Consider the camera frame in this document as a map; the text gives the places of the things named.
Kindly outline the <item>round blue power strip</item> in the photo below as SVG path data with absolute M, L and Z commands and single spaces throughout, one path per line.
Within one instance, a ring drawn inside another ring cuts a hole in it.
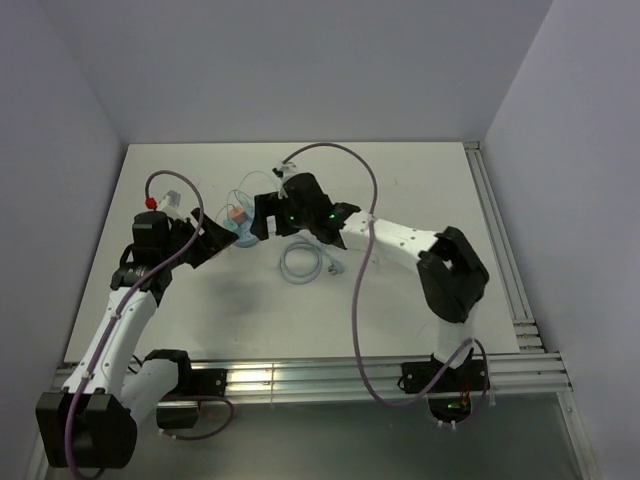
M 223 226 L 237 235 L 237 240 L 233 243 L 235 247 L 250 248 L 259 242 L 259 239 L 250 231 L 250 220 L 237 224 L 234 220 L 225 219 L 223 221 Z

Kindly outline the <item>orange pink charger plug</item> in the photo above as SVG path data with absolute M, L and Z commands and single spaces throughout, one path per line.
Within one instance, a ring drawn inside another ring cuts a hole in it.
M 247 221 L 246 210 L 242 206 L 237 206 L 228 212 L 229 218 L 237 225 Z

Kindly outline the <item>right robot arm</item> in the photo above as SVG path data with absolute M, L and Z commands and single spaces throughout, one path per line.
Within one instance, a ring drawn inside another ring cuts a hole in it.
M 452 390 L 466 379 L 464 362 L 473 344 L 470 315 L 490 276 L 462 231 L 419 230 L 378 219 L 350 203 L 334 203 L 311 173 L 295 174 L 280 190 L 255 196 L 254 208 L 251 233 L 261 241 L 269 238 L 272 218 L 278 236 L 306 230 L 322 244 L 363 248 L 366 255 L 376 251 L 415 273 L 428 307 L 439 318 L 434 381 Z

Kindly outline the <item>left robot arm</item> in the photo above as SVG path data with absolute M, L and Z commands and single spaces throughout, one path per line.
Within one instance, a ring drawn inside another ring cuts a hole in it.
M 133 456 L 139 425 L 161 401 L 195 398 L 195 375 L 184 350 L 153 350 L 136 373 L 129 370 L 173 269 L 183 264 L 197 268 L 238 238 L 201 209 L 192 214 L 197 224 L 160 210 L 135 216 L 133 241 L 112 276 L 94 338 L 60 390 L 43 393 L 36 405 L 50 466 L 74 474 L 122 469 Z

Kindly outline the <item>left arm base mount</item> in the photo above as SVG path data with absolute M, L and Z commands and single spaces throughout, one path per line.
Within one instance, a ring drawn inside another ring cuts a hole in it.
M 157 426 L 165 431 L 195 427 L 205 403 L 218 403 L 226 398 L 227 375 L 224 368 L 193 370 L 185 385 L 161 399 L 155 411 Z

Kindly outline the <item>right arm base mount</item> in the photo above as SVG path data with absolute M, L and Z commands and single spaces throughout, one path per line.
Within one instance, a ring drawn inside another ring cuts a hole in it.
M 406 395 L 417 395 L 442 367 L 435 358 L 404 362 L 397 387 Z M 485 362 L 468 358 L 456 369 L 447 368 L 434 383 L 427 394 L 429 412 L 438 424 L 448 424 L 452 428 L 463 425 L 484 403 L 490 386 Z

